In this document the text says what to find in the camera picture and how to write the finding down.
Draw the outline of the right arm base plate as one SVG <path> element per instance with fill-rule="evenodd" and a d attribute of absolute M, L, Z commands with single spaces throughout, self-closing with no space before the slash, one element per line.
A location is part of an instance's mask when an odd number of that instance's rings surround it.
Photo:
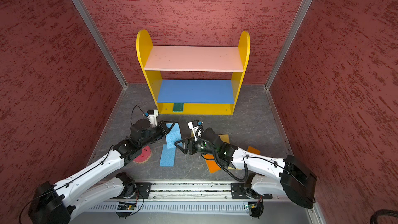
<path fill-rule="evenodd" d="M 245 187 L 244 183 L 231 183 L 231 197 L 233 200 L 271 200 L 272 194 L 260 195 L 251 188 Z"/>

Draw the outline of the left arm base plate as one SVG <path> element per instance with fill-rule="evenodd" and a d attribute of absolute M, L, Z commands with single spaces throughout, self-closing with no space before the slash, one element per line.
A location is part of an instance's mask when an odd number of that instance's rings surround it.
<path fill-rule="evenodd" d="M 124 199 L 138 199 L 139 197 L 148 199 L 151 186 L 152 183 L 129 183 L 124 187 L 121 196 Z"/>

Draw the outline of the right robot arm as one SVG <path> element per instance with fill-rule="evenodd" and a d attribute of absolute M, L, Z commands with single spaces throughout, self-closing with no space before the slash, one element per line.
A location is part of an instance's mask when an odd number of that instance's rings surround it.
<path fill-rule="evenodd" d="M 293 155 L 271 158 L 248 152 L 222 141 L 213 129 L 196 127 L 194 136 L 175 142 L 184 154 L 210 154 L 219 168 L 245 183 L 254 176 L 250 189 L 258 195 L 284 193 L 296 205 L 311 209 L 315 203 L 317 177 Z"/>

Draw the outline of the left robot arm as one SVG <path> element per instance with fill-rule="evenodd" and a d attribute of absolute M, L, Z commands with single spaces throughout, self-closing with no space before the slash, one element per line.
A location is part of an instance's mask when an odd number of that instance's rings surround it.
<path fill-rule="evenodd" d="M 144 147 L 164 138 L 175 122 L 159 121 L 152 127 L 148 119 L 131 125 L 131 133 L 106 155 L 76 174 L 55 184 L 45 182 L 37 187 L 28 215 L 34 224 L 68 224 L 72 219 L 105 200 L 121 196 L 139 199 L 135 180 L 125 172 L 101 185 L 97 183 L 142 154 Z"/>

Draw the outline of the green scouring sponge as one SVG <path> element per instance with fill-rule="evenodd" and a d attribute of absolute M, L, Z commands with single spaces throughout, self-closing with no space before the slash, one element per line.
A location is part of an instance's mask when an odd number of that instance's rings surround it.
<path fill-rule="evenodd" d="M 184 108 L 183 103 L 174 103 L 173 104 L 173 112 L 174 113 L 182 113 Z"/>

